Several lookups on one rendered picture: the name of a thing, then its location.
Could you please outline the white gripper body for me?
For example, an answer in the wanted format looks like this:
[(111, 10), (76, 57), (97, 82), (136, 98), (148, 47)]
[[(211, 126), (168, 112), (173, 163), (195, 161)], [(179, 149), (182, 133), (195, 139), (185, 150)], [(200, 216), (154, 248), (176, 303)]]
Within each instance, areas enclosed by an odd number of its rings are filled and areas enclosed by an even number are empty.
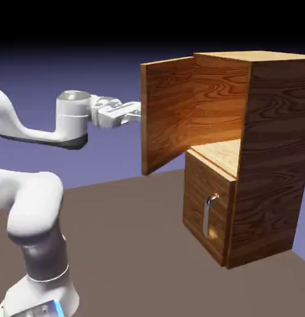
[(132, 123), (127, 120), (127, 114), (132, 111), (139, 111), (141, 114), (141, 103), (127, 102), (104, 106), (98, 110), (98, 126), (100, 128), (117, 128)]

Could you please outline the tall wooden cabinet door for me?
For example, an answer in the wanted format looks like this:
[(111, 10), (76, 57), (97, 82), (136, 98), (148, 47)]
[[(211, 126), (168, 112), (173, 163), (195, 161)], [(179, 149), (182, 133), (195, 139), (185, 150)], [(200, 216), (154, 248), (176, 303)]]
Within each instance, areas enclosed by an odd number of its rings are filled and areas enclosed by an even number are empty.
[(192, 56), (140, 65), (141, 172), (148, 175), (189, 145)]

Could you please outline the short wooden cabinet door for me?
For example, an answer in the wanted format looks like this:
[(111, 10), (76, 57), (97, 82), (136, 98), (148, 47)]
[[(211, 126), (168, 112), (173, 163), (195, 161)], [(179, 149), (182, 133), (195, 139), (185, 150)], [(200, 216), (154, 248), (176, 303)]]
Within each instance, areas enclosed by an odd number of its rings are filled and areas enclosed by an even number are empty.
[[(184, 170), (183, 224), (222, 267), (226, 266), (236, 178), (190, 149)], [(203, 234), (206, 199), (217, 193), (209, 212), (209, 236)]]

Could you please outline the wooden cabinet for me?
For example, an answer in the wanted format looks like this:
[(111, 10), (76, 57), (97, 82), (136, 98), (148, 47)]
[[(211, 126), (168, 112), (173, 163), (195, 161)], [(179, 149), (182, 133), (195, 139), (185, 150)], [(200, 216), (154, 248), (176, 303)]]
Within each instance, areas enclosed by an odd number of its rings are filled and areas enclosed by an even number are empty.
[(305, 54), (197, 53), (191, 147), (236, 178), (225, 268), (293, 246), (305, 187)]

